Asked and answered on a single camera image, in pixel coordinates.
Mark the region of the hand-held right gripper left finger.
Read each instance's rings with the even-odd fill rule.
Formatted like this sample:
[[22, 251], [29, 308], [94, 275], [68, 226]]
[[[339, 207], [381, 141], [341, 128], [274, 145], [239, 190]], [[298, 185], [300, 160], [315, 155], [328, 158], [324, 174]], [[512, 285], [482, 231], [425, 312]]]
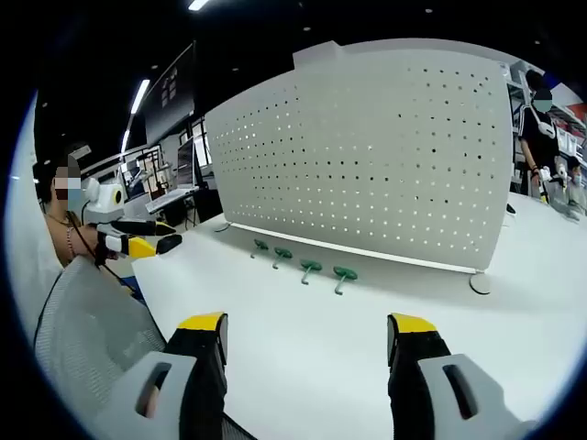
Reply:
[[227, 380], [224, 312], [181, 322], [114, 384], [95, 418], [106, 439], [221, 439]]

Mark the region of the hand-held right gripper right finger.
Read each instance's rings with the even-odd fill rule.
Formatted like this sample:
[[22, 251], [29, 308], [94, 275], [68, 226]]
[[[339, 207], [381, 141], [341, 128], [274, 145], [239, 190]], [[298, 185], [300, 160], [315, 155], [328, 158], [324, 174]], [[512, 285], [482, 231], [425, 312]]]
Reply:
[[536, 425], [515, 417], [501, 385], [423, 318], [387, 316], [387, 360], [395, 439], [524, 439]]

